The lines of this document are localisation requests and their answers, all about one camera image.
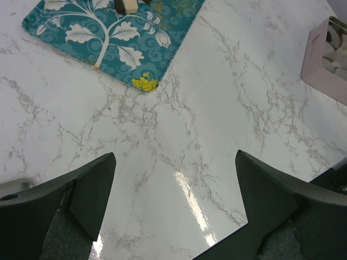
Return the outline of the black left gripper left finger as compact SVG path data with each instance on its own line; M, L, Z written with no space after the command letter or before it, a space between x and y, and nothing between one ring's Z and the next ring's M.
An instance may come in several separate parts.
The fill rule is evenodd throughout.
M111 193L106 153L28 190L1 198L1 259L88 259Z

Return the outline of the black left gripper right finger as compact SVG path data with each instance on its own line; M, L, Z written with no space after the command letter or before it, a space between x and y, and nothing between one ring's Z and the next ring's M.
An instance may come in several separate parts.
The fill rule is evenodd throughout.
M235 158L247 224L199 259L346 259L346 195Z

